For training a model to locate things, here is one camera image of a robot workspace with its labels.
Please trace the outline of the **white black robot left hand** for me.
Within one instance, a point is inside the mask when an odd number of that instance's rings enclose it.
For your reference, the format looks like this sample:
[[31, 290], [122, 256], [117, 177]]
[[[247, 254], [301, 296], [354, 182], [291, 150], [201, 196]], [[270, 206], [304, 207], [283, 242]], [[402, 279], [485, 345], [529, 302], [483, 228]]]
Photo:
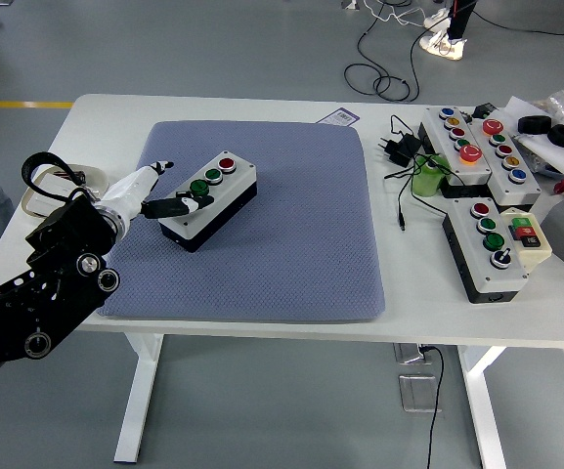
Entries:
[[171, 161], [156, 161], [143, 166], [112, 185], [95, 207], [116, 220], [131, 221], [139, 214], [148, 219], [185, 216], [214, 202], [209, 194], [194, 195], [192, 191], [176, 196], [145, 201], [157, 184], [159, 176], [172, 167]]

